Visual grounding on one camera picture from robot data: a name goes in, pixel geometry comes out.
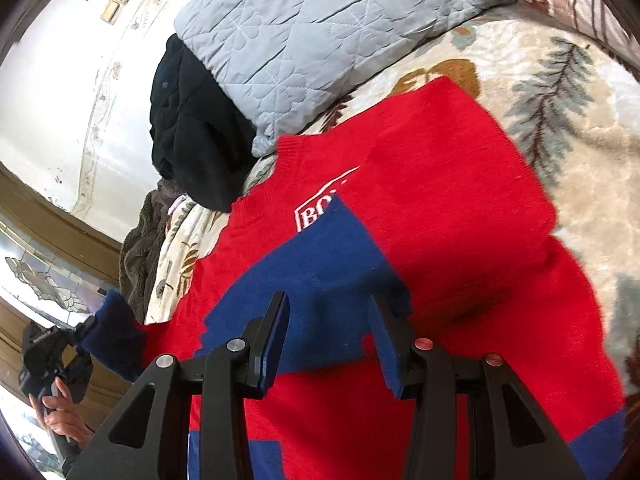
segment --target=white wall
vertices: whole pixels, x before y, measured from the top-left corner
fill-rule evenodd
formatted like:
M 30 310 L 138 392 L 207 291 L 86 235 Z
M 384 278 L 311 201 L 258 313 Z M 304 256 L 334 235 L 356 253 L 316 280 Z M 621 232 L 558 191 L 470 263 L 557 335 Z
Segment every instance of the white wall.
M 100 19 L 107 1 L 52 0 L 12 47 L 0 66 L 0 160 L 57 206 L 123 240 L 159 178 L 150 88 L 189 0 L 131 0 L 114 25 Z

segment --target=knit sweater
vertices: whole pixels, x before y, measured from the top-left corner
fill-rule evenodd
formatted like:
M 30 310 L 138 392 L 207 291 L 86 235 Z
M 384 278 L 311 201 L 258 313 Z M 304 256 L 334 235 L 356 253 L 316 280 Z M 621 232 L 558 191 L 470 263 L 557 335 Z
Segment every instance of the knit sweater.
M 139 372 L 161 352 L 209 353 L 285 291 L 278 377 L 267 399 L 245 402 L 256 479 L 395 480 L 414 407 L 386 388 L 370 341 L 367 300 L 385 292 L 418 336 L 503 356 L 586 477 L 604 480 L 621 452 L 622 391 L 555 221 L 498 124 L 439 78 L 322 136 L 279 139 L 273 176 L 234 204 L 172 320 L 143 329 L 108 304 L 98 317 L 138 341 Z M 105 341 L 94 353 L 113 352 Z M 192 478 L 199 413 L 197 399 Z

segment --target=black bracket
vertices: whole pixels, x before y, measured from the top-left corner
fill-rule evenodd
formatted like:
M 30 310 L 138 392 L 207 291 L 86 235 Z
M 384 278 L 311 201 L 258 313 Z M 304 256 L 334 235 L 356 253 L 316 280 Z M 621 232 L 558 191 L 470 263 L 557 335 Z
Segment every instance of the black bracket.
M 584 480 L 573 453 L 536 399 L 497 354 L 452 356 L 372 296 L 369 323 L 386 385 L 415 399 L 404 480 L 454 480 L 456 394 L 466 396 L 470 480 Z
M 200 480 L 253 480 L 244 399 L 273 384 L 289 324 L 276 292 L 261 319 L 208 356 L 158 356 L 107 416 L 69 480 L 186 480 L 191 397 L 202 395 Z

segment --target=sweater sleeve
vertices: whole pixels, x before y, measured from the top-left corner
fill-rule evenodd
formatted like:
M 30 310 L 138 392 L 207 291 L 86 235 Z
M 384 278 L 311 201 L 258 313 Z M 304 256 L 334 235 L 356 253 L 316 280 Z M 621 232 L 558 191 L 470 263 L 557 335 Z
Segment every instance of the sweater sleeve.
M 135 381 L 160 353 L 156 342 L 168 324 L 140 325 L 127 301 L 113 289 L 95 319 L 96 324 L 81 347 L 123 379 Z

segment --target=light blue quilted pillow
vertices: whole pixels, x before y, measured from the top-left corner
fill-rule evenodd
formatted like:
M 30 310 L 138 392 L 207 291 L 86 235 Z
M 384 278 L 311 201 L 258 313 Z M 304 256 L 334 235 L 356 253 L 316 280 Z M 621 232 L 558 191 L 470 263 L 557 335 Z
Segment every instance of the light blue quilted pillow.
M 178 36 L 274 150 L 417 44 L 513 0 L 192 0 Z

